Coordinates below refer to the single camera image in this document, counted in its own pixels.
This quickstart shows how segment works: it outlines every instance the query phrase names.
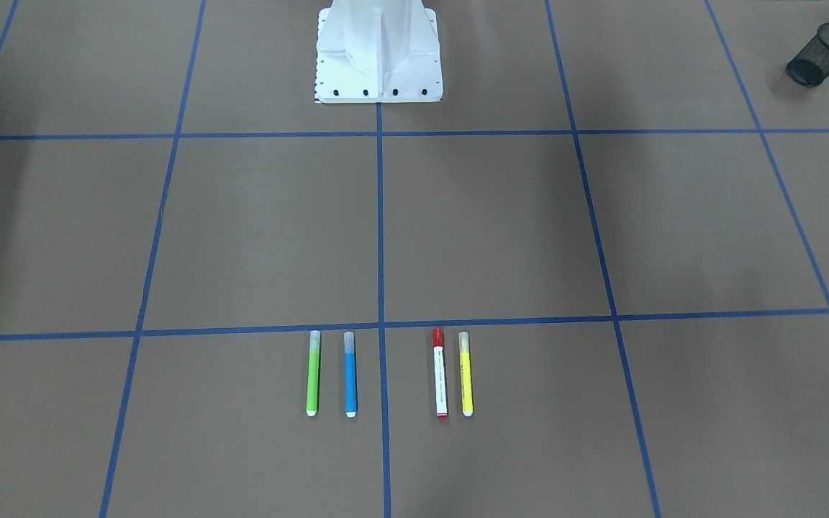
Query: green highlighter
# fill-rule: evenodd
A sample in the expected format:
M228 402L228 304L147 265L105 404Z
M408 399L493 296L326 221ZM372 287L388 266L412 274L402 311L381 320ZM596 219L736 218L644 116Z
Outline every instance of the green highlighter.
M309 334L309 384L306 386L306 415L314 416L319 411L319 356L322 350L322 332Z

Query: marker barrel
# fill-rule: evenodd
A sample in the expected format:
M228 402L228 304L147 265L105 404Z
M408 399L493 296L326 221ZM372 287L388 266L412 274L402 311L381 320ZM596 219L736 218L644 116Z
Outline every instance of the marker barrel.
M469 357L469 332L460 332L460 390L463 394L463 416L471 417L474 412L471 397L471 359Z
M434 394L437 419L447 419L447 373L443 357L443 330L434 329Z
M319 411L319 360L322 353L322 332L309 333L309 375L306 385L306 415L314 416Z
M354 332L345 332L345 414L356 417L356 351Z

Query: white marker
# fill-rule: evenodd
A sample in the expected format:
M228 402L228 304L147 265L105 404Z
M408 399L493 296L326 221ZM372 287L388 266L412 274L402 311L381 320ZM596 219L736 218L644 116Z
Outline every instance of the white marker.
M434 394L437 396L437 419L447 419L447 371L443 358L443 329L434 329Z

